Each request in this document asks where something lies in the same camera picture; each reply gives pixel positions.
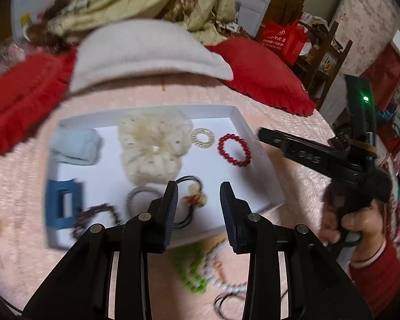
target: red sweater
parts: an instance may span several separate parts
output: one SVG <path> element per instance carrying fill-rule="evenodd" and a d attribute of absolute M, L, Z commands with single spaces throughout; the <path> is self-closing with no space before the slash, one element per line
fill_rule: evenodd
<path fill-rule="evenodd" d="M 387 239 L 384 251 L 369 266 L 350 266 L 350 274 L 373 316 L 382 312 L 400 288 L 400 261 L 391 241 Z"/>

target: metal screw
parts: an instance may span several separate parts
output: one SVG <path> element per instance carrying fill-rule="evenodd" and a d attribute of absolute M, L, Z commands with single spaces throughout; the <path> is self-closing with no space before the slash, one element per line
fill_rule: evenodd
<path fill-rule="evenodd" d="M 257 214 L 257 213 L 250 213 L 250 214 L 247 216 L 247 218 L 248 218 L 250 221 L 259 221 L 259 219 L 261 218 L 261 216 L 260 216 L 259 214 Z"/>
<path fill-rule="evenodd" d="M 99 225 L 98 223 L 93 224 L 93 225 L 90 227 L 90 232 L 92 232 L 92 233 L 98 233 L 98 232 L 101 232 L 101 230 L 102 230 L 102 226 Z"/>
<path fill-rule="evenodd" d="M 299 233 L 304 233 L 304 234 L 306 234 L 306 233 L 308 233 L 308 231 L 309 231 L 309 229 L 308 229 L 308 226 L 305 226 L 305 225 L 298 225 L 297 226 L 297 231 L 299 232 Z"/>
<path fill-rule="evenodd" d="M 141 213 L 141 214 L 138 216 L 138 219 L 141 220 L 141 221 L 148 221 L 148 220 L 151 219 L 151 214 L 150 214 L 150 213 L 147 213 L 147 212 Z"/>

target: cream fluffy scrunchie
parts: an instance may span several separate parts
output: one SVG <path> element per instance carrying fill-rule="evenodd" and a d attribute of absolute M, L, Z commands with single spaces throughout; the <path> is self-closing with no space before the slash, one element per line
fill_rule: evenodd
<path fill-rule="evenodd" d="M 118 124 L 122 163 L 138 186 L 167 184 L 178 175 L 181 156 L 191 147 L 193 124 L 179 110 L 129 113 Z"/>

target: light blue cloth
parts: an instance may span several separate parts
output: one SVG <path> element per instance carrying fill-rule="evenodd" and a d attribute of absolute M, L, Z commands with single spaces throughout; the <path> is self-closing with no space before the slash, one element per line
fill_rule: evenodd
<path fill-rule="evenodd" d="M 50 142 L 52 157 L 73 165 L 93 165 L 98 159 L 101 137 L 89 128 L 58 127 Z"/>

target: pink bedspread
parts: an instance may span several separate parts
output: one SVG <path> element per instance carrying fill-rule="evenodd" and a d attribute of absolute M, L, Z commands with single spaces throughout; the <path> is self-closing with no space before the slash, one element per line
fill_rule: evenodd
<path fill-rule="evenodd" d="M 44 122 L 36 138 L 18 144 L 0 157 L 0 294 L 22 309 L 63 252 L 46 247 L 43 219 L 43 189 L 51 132 L 59 120 L 100 110 L 128 106 L 155 106 L 184 103 L 228 104 L 236 106 L 252 130 L 260 126 L 326 143 L 333 132 L 315 110 L 308 118 L 270 108 L 242 96 L 217 80 L 195 74 L 130 79 L 108 84 L 102 90 L 69 98 Z M 329 178 L 283 159 L 280 151 L 264 146 L 273 161 L 286 204 L 269 211 L 273 223 L 293 226 L 307 224 L 314 232 L 321 218 L 321 196 Z M 219 238 L 203 242 L 210 249 Z M 212 302 L 220 289 L 208 286 L 205 294 L 192 294 L 178 280 L 172 267 L 171 251 L 150 256 L 150 294 L 155 320 L 217 319 Z M 248 256 L 236 256 L 230 249 L 220 254 L 228 282 L 246 281 Z M 282 278 L 282 293 L 286 290 Z M 226 306 L 229 316 L 241 318 L 241 305 Z M 286 316 L 286 302 L 282 305 Z"/>

